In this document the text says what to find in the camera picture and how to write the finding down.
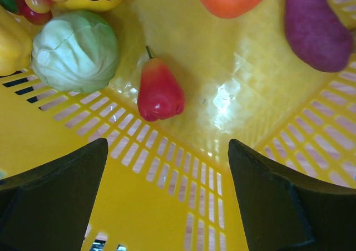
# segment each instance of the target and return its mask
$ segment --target cabbage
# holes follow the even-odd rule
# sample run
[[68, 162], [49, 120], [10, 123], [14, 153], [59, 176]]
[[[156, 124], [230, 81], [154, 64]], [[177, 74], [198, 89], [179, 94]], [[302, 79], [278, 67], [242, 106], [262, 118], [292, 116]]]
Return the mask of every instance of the cabbage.
[[31, 63], [37, 76], [57, 90], [101, 90], [117, 69], [117, 38], [97, 14], [65, 13], [50, 20], [34, 38]]

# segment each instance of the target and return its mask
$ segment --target basket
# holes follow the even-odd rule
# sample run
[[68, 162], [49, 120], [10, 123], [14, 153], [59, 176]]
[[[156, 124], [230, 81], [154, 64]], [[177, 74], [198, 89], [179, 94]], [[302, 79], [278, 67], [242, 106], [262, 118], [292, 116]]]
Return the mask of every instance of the basket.
[[[356, 0], [329, 2], [356, 27]], [[288, 46], [283, 11], [284, 0], [263, 0], [222, 20], [199, 0], [124, 0], [103, 14], [121, 46], [108, 88], [58, 92], [30, 69], [0, 78], [7, 86], [28, 80], [0, 85], [2, 175], [106, 137], [109, 156], [83, 251], [96, 239], [105, 251], [247, 250], [228, 166], [232, 138], [309, 176], [356, 188], [356, 56], [338, 74], [313, 70]], [[146, 123], [137, 112], [146, 45], [186, 92], [180, 116]]]

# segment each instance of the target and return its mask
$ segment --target red pear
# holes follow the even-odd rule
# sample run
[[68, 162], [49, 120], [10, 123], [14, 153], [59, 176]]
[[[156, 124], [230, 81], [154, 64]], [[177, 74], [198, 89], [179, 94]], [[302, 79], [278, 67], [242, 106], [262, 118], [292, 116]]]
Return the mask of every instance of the red pear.
[[137, 107], [146, 121], [169, 119], [184, 110], [185, 97], [170, 69], [164, 61], [153, 58], [147, 47], [150, 59], [142, 69]]

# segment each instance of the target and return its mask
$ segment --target perforated basket wall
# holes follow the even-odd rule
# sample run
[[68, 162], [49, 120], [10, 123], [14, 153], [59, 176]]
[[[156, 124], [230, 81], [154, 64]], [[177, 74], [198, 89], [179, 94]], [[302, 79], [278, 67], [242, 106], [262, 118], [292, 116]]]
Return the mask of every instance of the perforated basket wall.
[[[356, 0], [329, 2], [355, 27]], [[83, 251], [96, 239], [105, 251], [247, 250], [227, 162], [231, 138], [356, 188], [355, 56], [339, 74], [300, 62], [284, 39], [283, 0], [264, 0], [229, 21], [205, 12], [199, 0], [125, 0], [104, 16], [122, 55], [103, 91], [57, 92], [30, 69], [0, 78], [0, 146], [11, 161], [0, 164], [4, 176], [98, 137], [109, 141]], [[183, 115], [151, 124], [135, 106], [146, 43], [187, 95]]]

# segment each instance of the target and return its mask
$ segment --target yellow bell pepper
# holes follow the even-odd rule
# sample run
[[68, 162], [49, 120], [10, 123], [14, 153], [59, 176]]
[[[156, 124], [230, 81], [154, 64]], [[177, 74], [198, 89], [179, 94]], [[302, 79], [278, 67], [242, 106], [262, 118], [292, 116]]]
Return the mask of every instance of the yellow bell pepper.
[[28, 32], [0, 6], [0, 76], [26, 68], [31, 60]]
[[90, 0], [67, 0], [66, 2], [58, 3], [58, 6], [71, 11], [84, 9], [92, 12], [105, 12], [114, 9], [121, 1], [99, 0], [94, 2]]

